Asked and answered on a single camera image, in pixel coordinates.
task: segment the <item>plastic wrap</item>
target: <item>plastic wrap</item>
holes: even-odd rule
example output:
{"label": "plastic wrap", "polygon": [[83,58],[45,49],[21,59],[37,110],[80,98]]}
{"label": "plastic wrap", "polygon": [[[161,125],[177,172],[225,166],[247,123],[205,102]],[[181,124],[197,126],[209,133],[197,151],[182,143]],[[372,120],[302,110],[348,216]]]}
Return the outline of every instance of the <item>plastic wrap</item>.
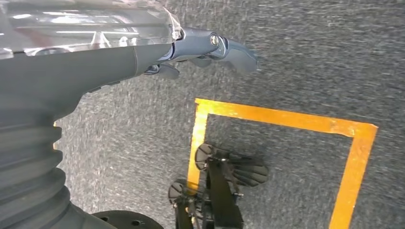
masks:
{"label": "plastic wrap", "polygon": [[0,0],[0,59],[172,43],[178,19],[154,0]]}

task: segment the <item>gray carpet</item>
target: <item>gray carpet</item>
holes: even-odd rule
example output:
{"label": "gray carpet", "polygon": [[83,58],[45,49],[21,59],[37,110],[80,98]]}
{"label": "gray carpet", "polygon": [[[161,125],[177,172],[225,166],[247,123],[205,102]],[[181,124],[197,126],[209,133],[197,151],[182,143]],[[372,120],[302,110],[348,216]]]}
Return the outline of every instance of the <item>gray carpet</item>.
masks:
{"label": "gray carpet", "polygon": [[[170,183],[185,177],[194,99],[325,115],[379,126],[353,229],[405,228],[405,4],[402,0],[168,0],[183,25],[253,48],[261,72],[179,65],[86,95],[61,120],[58,149],[75,204],[128,209],[166,229]],[[210,116],[207,141],[264,156],[270,180],[244,189],[247,229],[328,228],[351,140]]]}

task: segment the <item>robotic hand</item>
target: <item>robotic hand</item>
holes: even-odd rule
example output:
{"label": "robotic hand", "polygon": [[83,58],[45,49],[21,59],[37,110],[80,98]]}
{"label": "robotic hand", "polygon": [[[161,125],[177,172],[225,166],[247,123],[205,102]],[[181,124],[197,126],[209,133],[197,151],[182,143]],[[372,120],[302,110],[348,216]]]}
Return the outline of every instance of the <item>robotic hand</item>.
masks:
{"label": "robotic hand", "polygon": [[181,37],[176,40],[170,51],[148,68],[145,74],[162,73],[164,77],[176,79],[179,71],[166,62],[190,61],[204,68],[212,61],[225,62],[240,73],[257,70],[255,54],[244,45],[231,41],[209,30],[183,28]]}
{"label": "robotic hand", "polygon": [[1,0],[0,229],[117,228],[70,202],[53,124],[85,93],[142,74],[176,78],[168,64],[182,61],[242,72],[257,63],[213,31],[181,28],[154,0]]}

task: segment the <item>yellow tape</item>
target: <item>yellow tape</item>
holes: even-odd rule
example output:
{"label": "yellow tape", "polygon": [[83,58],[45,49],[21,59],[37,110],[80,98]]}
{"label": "yellow tape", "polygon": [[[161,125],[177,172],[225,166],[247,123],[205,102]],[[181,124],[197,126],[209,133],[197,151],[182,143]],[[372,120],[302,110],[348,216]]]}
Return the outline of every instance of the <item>yellow tape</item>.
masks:
{"label": "yellow tape", "polygon": [[330,229],[349,228],[368,157],[377,132],[376,126],[368,123],[241,104],[204,99],[196,99],[195,101],[197,109],[187,177],[188,187],[194,190],[197,190],[200,180],[200,171],[195,166],[195,152],[204,143],[208,114],[353,137],[353,143],[346,161],[335,208],[329,224]]}

